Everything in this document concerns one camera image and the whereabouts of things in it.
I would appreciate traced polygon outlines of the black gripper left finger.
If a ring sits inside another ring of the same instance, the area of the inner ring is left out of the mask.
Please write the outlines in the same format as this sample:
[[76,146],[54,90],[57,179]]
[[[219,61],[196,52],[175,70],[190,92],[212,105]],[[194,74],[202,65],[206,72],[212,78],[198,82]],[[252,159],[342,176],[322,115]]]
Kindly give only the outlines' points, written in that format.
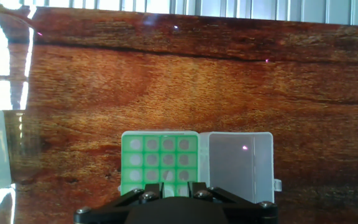
[[143,189],[130,190],[99,208],[83,207],[73,214],[73,223],[124,223],[136,205],[163,199],[163,182],[146,184]]

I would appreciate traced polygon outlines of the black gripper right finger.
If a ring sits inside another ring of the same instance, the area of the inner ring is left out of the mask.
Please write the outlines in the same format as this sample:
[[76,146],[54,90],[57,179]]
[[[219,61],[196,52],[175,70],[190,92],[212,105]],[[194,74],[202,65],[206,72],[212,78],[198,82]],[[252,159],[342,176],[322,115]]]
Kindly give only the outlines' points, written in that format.
[[278,223],[278,206],[273,202],[252,203],[220,187],[207,187],[204,182],[187,185],[189,197],[217,208],[229,223]]

